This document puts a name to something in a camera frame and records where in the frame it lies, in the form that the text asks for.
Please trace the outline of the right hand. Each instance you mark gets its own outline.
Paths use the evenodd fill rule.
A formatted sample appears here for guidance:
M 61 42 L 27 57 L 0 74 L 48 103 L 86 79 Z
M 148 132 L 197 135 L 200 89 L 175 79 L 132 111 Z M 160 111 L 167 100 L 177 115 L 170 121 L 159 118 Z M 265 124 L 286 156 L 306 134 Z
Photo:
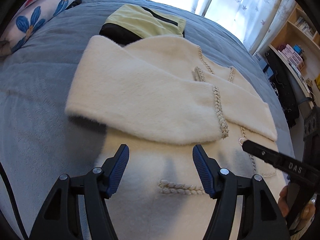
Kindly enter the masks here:
M 287 193 L 288 193 L 288 186 L 285 186 L 279 193 L 278 207 L 283 217 L 286 217 L 290 210 L 287 204 Z

